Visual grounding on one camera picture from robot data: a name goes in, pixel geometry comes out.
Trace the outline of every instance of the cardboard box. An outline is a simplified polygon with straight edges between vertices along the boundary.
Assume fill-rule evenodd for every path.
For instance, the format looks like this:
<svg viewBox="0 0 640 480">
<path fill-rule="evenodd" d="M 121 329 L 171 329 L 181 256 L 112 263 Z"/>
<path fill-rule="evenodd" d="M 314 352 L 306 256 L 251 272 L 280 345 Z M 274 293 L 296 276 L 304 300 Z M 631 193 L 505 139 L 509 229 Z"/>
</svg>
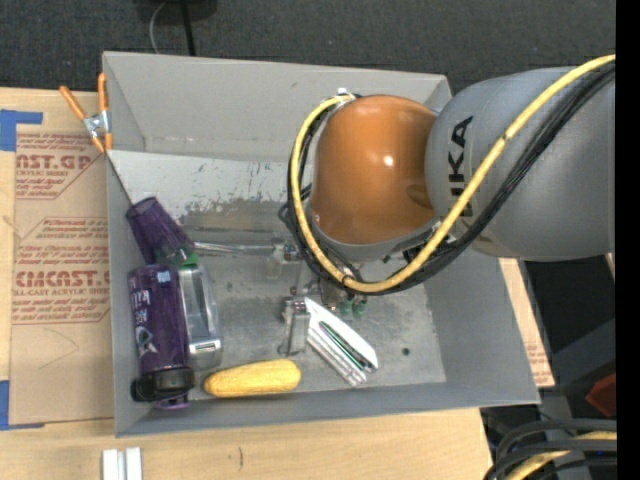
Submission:
<svg viewBox="0 0 640 480">
<path fill-rule="evenodd" d="M 95 93 L 77 97 L 95 111 Z M 3 119 L 14 144 L 2 153 L 9 423 L 112 416 L 105 158 L 57 91 L 2 89 L 0 110 L 22 115 L 16 126 Z"/>
<path fill-rule="evenodd" d="M 274 212 L 286 194 L 286 162 L 317 103 L 340 87 L 436 110 L 451 95 L 444 76 L 416 73 L 110 52 L 103 67 L 114 137 L 107 190 L 118 435 L 538 401 L 500 261 L 468 251 L 424 286 L 372 299 L 367 315 L 350 322 L 381 362 L 357 389 L 308 349 L 295 357 L 303 382 L 286 396 L 212 400 L 194 390 L 188 409 L 167 412 L 134 402 L 125 276 L 143 261 L 124 217 L 132 201 L 155 195 L 198 240 L 264 242 L 283 232 Z M 274 280 L 264 259 L 203 261 L 225 328 L 223 366 L 278 357 L 278 315 L 297 270 Z M 379 266 L 369 268 L 380 276 Z"/>
</svg>

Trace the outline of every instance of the yellow cable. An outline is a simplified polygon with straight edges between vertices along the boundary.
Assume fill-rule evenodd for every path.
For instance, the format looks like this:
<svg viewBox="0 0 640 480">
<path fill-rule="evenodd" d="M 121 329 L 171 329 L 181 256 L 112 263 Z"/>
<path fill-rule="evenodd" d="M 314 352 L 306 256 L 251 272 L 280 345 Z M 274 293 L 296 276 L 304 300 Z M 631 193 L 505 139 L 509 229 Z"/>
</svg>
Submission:
<svg viewBox="0 0 640 480">
<path fill-rule="evenodd" d="M 585 64 L 578 66 L 575 69 L 572 69 L 568 73 L 564 74 L 558 80 L 556 80 L 553 84 L 551 84 L 547 89 L 545 89 L 539 96 L 536 97 L 521 113 L 516 117 L 516 119 L 509 125 L 504 135 L 499 137 L 487 156 L 482 160 L 476 171 L 473 173 L 473 176 L 469 180 L 466 188 L 460 194 L 460 197 L 454 204 L 453 208 L 449 211 L 449 214 L 442 221 L 438 230 L 431 237 L 429 242 L 422 248 L 422 250 L 416 255 L 416 257 L 411 261 L 411 263 L 407 264 L 405 268 L 401 271 L 397 272 L 393 276 L 384 279 L 382 281 L 375 282 L 360 282 L 356 279 L 348 277 L 344 272 L 342 272 L 338 267 L 336 267 L 329 258 L 322 252 L 318 242 L 315 240 L 311 229 L 309 228 L 309 223 L 307 222 L 304 208 L 302 205 L 302 200 L 300 196 L 300 186 L 297 179 L 298 173 L 298 164 L 300 161 L 300 151 L 302 148 L 302 141 L 307 133 L 309 126 L 311 123 L 320 115 L 320 113 L 324 112 L 327 108 L 337 104 L 343 103 L 350 99 L 351 96 L 336 96 L 329 100 L 324 101 L 319 107 L 317 107 L 310 115 L 307 117 L 305 122 L 302 125 L 302 128 L 298 132 L 298 136 L 296 137 L 296 141 L 294 143 L 294 149 L 291 155 L 291 169 L 290 169 L 290 181 L 292 187 L 292 198 L 294 202 L 294 209 L 296 212 L 296 216 L 299 221 L 300 230 L 304 235 L 305 241 L 309 246 L 309 249 L 318 260 L 318 262 L 322 265 L 322 267 L 338 282 L 343 284 L 346 288 L 351 288 L 353 290 L 363 292 L 363 293 L 377 293 L 385 290 L 389 290 L 408 277 L 413 275 L 416 271 L 418 271 L 422 265 L 429 259 L 433 251 L 440 245 L 442 240 L 447 236 L 450 229 L 453 227 L 456 219 L 460 216 L 460 214 L 464 211 L 468 202 L 471 200 L 476 190 L 484 180 L 485 176 L 489 172 L 489 169 L 498 159 L 498 157 L 502 154 L 502 151 L 506 147 L 508 141 L 510 141 L 514 136 L 518 134 L 518 132 L 522 129 L 522 127 L 531 119 L 531 117 L 543 106 L 545 105 L 553 96 L 555 96 L 562 89 L 567 87 L 570 83 L 576 81 L 581 76 L 585 75 L 589 71 L 593 71 L 598 69 L 599 67 L 612 62 L 615 60 L 615 55 L 608 55 L 605 57 L 600 57 Z"/>
<path fill-rule="evenodd" d="M 617 438 L 617 432 L 597 431 L 589 432 L 588 434 L 583 434 L 581 436 L 574 437 L 573 439 L 607 439 L 613 441 Z M 529 457 L 526 461 L 524 461 L 517 468 L 511 471 L 511 473 L 506 476 L 505 480 L 524 480 L 531 473 L 538 471 L 545 464 L 548 464 L 552 460 L 558 459 L 560 457 L 564 457 L 569 453 L 571 453 L 570 450 L 559 450 L 556 452 L 540 453 L 538 455 L 534 455 L 533 457 Z"/>
</svg>

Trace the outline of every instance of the black cable bundle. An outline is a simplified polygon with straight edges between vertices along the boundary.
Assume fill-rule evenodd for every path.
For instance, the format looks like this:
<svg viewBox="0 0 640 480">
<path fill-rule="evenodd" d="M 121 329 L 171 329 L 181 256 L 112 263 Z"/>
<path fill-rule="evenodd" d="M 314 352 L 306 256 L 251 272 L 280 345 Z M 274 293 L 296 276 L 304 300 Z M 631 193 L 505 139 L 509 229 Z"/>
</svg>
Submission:
<svg viewBox="0 0 640 480">
<path fill-rule="evenodd" d="M 522 439 L 550 430 L 575 432 L 602 432 L 603 436 L 592 437 L 589 434 L 577 435 L 571 439 L 540 441 L 534 444 L 519 446 Z M 617 423 L 612 420 L 568 419 L 537 421 L 513 429 L 502 439 L 496 452 L 496 462 L 486 473 L 484 480 L 504 480 L 506 475 L 515 475 L 514 480 L 540 480 L 549 478 L 556 472 L 579 466 L 612 466 L 617 465 Z M 553 458 L 545 458 L 541 454 L 549 452 L 565 452 L 563 457 L 572 457 L 576 452 L 592 454 L 587 458 L 571 460 L 566 464 L 551 465 Z M 517 468 L 527 459 L 536 457 L 537 467 L 532 466 L 529 473 L 519 474 Z"/>
</svg>

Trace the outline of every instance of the gray bin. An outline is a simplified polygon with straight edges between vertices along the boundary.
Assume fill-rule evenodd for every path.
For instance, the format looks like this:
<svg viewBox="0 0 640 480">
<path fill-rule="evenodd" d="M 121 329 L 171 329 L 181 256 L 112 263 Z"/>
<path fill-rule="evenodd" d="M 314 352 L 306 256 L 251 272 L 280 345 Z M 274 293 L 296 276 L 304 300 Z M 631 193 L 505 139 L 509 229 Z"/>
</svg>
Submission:
<svg viewBox="0 0 640 480">
<path fill-rule="evenodd" d="M 114 137 L 107 187 L 117 435 L 539 401 L 498 260 L 468 251 L 424 286 L 370 299 L 366 315 L 349 322 L 380 361 L 358 388 L 307 347 L 293 357 L 303 371 L 293 393 L 222 400 L 196 387 L 189 408 L 166 412 L 134 402 L 126 273 L 143 260 L 125 219 L 130 200 L 157 196 L 196 240 L 281 238 L 275 212 L 286 196 L 288 155 L 322 99 L 344 87 L 437 110 L 451 94 L 444 76 L 417 73 L 109 52 L 103 65 Z M 306 267 L 285 265 L 274 277 L 267 260 L 202 258 L 221 312 L 223 368 L 279 357 L 283 299 Z M 397 266 L 371 265 L 365 276 Z"/>
</svg>

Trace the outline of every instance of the black cable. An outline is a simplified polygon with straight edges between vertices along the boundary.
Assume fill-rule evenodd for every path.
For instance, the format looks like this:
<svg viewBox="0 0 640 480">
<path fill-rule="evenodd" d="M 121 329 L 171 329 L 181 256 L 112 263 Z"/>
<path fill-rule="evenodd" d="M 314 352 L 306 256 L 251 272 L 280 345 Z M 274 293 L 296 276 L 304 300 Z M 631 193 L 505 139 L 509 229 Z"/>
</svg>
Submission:
<svg viewBox="0 0 640 480">
<path fill-rule="evenodd" d="M 385 295 L 406 290 L 417 284 L 421 284 L 442 269 L 447 267 L 475 240 L 486 228 L 493 217 L 504 205 L 508 197 L 513 193 L 525 174 L 531 169 L 535 160 L 544 152 L 547 146 L 560 132 L 562 127 L 589 101 L 598 91 L 615 78 L 615 64 L 607 66 L 604 70 L 590 73 L 586 82 L 566 95 L 552 115 L 536 131 L 529 147 L 525 150 L 520 160 L 512 168 L 511 172 L 502 183 L 500 189 L 491 202 L 485 207 L 478 218 L 469 226 L 467 231 L 453 244 L 444 244 L 440 251 L 434 252 L 423 267 L 413 276 L 400 285 L 376 295 Z"/>
<path fill-rule="evenodd" d="M 189 6 L 187 0 L 180 0 L 180 8 L 182 10 L 182 21 L 184 23 L 184 32 L 187 36 L 187 47 L 189 48 L 189 55 L 196 56 L 196 46 L 193 42 L 193 32 L 191 30 L 191 18 L 189 17 Z"/>
<path fill-rule="evenodd" d="M 594 432 L 597 430 L 606 432 L 616 432 L 617 422 L 611 420 L 599 420 L 588 418 L 570 418 L 565 420 L 534 421 L 514 428 L 508 432 L 500 441 L 496 451 L 496 459 L 500 460 L 509 453 L 511 447 L 520 439 L 539 432 L 549 430 L 579 430 L 584 432 Z"/>
<path fill-rule="evenodd" d="M 593 457 L 590 459 L 581 459 L 574 460 L 571 462 L 566 462 L 564 464 L 550 464 L 544 467 L 544 470 L 540 470 L 539 472 L 533 473 L 531 476 L 531 480 L 548 480 L 553 475 L 557 473 L 561 473 L 562 471 L 566 471 L 568 469 L 579 468 L 579 467 L 607 467 L 607 466 L 617 466 L 618 458 L 617 457 Z"/>
<path fill-rule="evenodd" d="M 617 449 L 618 442 L 612 439 L 567 439 L 527 445 L 497 460 L 484 476 L 484 480 L 500 478 L 507 474 L 508 470 L 516 464 L 541 453 L 554 451 L 617 452 Z"/>
</svg>

